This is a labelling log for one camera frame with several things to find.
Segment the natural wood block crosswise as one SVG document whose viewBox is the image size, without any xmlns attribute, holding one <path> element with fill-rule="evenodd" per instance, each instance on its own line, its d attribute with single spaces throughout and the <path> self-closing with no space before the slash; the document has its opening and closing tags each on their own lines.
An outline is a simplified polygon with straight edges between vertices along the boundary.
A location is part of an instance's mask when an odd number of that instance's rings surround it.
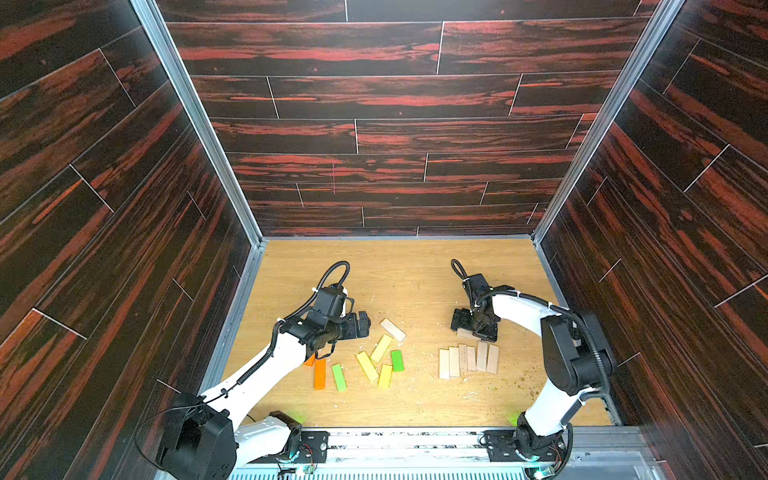
<svg viewBox="0 0 768 480">
<path fill-rule="evenodd" d="M 464 339 L 479 340 L 479 337 L 473 331 L 464 328 L 457 329 L 457 336 Z"/>
</svg>

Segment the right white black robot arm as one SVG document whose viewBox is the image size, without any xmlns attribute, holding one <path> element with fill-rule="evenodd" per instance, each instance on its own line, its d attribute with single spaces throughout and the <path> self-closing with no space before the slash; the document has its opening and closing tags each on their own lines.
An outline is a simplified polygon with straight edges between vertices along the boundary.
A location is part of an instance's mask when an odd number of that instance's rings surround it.
<svg viewBox="0 0 768 480">
<path fill-rule="evenodd" d="M 486 437 L 489 454 L 510 453 L 528 463 L 533 479 L 554 477 L 570 459 L 573 448 L 571 419 L 592 398 L 610 399 L 609 378 L 616 360 L 596 315 L 558 306 L 522 293 L 511 286 L 492 287 L 481 274 L 469 275 L 456 259 L 451 261 L 468 297 L 469 307 L 457 309 L 451 329 L 464 329 L 490 347 L 499 324 L 509 320 L 540 337 L 547 382 L 534 404 L 518 415 L 510 436 Z"/>
</svg>

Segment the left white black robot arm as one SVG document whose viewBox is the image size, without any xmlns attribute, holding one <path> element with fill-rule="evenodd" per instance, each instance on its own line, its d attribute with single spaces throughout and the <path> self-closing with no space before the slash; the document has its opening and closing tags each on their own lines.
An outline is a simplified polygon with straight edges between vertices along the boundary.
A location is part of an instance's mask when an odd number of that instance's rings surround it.
<svg viewBox="0 0 768 480">
<path fill-rule="evenodd" d="M 246 424 L 251 409 L 284 377 L 309 359 L 324 359 L 323 348 L 343 340 L 365 338 L 371 322 L 366 312 L 353 312 L 354 301 L 344 282 L 329 282 L 332 264 L 310 298 L 277 319 L 268 345 L 234 374 L 200 395 L 184 393 L 161 411 L 162 438 L 151 463 L 176 479 L 226 479 L 251 461 L 293 459 L 300 448 L 301 425 L 274 411 Z"/>
</svg>

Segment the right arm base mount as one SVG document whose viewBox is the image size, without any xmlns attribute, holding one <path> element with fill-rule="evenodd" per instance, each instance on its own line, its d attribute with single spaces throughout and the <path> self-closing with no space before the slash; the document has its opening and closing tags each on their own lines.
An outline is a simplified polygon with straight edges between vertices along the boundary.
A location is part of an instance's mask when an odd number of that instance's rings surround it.
<svg viewBox="0 0 768 480">
<path fill-rule="evenodd" d="M 528 427 L 486 430 L 481 444 L 491 462 L 554 462 L 564 461 L 571 452 L 571 445 L 563 438 L 563 432 L 548 436 L 537 435 Z"/>
</svg>

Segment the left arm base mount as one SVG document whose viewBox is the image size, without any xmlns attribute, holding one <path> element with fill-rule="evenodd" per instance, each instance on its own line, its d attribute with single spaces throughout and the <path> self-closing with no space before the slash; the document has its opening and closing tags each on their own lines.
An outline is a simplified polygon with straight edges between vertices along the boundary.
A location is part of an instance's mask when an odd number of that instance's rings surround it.
<svg viewBox="0 0 768 480">
<path fill-rule="evenodd" d="M 306 430 L 297 420 L 281 411 L 273 411 L 271 417 L 283 422 L 289 429 L 282 449 L 273 458 L 282 463 L 324 463 L 327 459 L 329 433 Z"/>
</svg>

